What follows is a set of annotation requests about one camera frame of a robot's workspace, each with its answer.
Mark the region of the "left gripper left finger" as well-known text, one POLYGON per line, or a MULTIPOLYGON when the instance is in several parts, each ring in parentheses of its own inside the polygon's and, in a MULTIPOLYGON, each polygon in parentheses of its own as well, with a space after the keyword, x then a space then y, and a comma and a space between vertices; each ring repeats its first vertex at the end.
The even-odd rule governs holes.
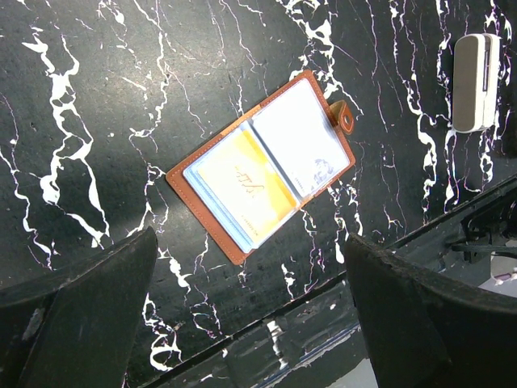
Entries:
POLYGON ((158 252, 153 228, 1 291, 3 387, 121 387, 158 252))

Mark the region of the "gold credit card black stripe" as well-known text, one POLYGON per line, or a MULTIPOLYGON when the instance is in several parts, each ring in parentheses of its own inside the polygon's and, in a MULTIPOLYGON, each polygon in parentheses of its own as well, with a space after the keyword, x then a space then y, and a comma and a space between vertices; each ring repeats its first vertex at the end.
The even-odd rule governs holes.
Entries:
POLYGON ((297 198, 248 130, 235 130, 219 141, 200 158, 195 174, 253 246, 298 207, 297 198))

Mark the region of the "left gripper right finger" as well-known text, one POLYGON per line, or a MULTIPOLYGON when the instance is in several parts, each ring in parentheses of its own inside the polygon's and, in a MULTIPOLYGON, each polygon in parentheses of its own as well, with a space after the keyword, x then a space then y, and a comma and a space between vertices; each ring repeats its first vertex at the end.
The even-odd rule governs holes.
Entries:
POLYGON ((380 387, 514 387, 516 300, 416 266, 361 238, 347 280, 380 387))

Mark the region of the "brown leather card holder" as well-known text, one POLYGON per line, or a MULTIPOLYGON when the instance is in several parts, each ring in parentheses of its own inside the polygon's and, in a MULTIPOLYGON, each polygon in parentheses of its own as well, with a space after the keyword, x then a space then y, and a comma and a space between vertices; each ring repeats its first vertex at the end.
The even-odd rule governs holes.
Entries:
POLYGON ((347 103, 329 104, 304 70, 166 174, 235 265, 350 170, 347 103))

